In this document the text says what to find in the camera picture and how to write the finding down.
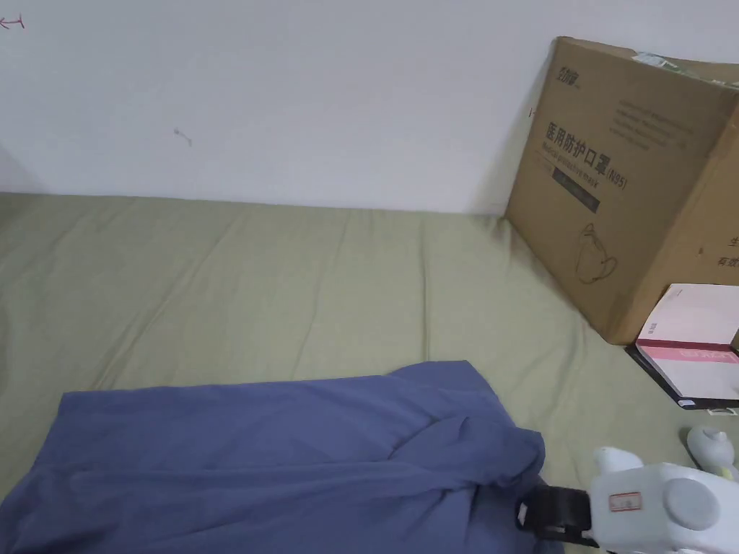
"cardboard box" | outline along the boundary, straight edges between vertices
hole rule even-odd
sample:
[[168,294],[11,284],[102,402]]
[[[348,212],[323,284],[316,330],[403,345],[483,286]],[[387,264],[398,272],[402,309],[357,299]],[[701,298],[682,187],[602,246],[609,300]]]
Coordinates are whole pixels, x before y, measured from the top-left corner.
[[615,344],[671,283],[739,285],[739,65],[558,38],[506,216]]

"sticker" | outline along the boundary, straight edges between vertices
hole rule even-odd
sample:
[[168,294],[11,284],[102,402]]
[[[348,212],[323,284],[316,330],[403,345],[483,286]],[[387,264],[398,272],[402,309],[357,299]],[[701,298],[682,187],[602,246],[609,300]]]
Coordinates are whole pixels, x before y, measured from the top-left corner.
[[641,493],[612,494],[608,497],[612,512],[636,512],[641,509]]
[[662,67],[665,69],[669,69],[670,71],[687,74],[682,69],[680,69],[679,66],[676,66],[673,62],[667,61],[666,59],[662,58],[662,56],[658,56],[656,54],[650,54],[649,52],[639,52],[637,55],[633,56],[631,59],[641,62],[643,64],[646,64],[648,66]]

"red mark on wall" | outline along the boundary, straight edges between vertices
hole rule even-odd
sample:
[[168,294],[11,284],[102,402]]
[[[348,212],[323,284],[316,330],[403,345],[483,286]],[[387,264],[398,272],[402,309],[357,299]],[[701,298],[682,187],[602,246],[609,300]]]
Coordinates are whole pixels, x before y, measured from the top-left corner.
[[2,27],[3,29],[10,29],[8,25],[17,25],[17,24],[20,24],[22,29],[26,28],[26,26],[23,25],[23,15],[20,13],[18,14],[18,19],[16,19],[15,21],[7,21],[4,17],[0,18],[0,27]]

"mattress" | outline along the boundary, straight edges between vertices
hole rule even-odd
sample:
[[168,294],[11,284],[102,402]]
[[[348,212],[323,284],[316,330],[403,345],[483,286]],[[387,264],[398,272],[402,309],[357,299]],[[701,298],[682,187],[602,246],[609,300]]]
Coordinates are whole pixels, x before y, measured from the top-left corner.
[[0,497],[72,390],[387,373],[469,360],[540,431],[544,477],[593,450],[689,465],[680,409],[605,343],[502,219],[229,202],[0,197]]

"blue cloth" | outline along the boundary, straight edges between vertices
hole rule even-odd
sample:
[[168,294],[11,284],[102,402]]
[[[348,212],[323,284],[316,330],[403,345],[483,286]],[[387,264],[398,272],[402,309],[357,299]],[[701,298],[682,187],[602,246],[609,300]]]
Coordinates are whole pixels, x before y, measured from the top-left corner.
[[467,362],[65,394],[3,553],[530,553],[544,443]]

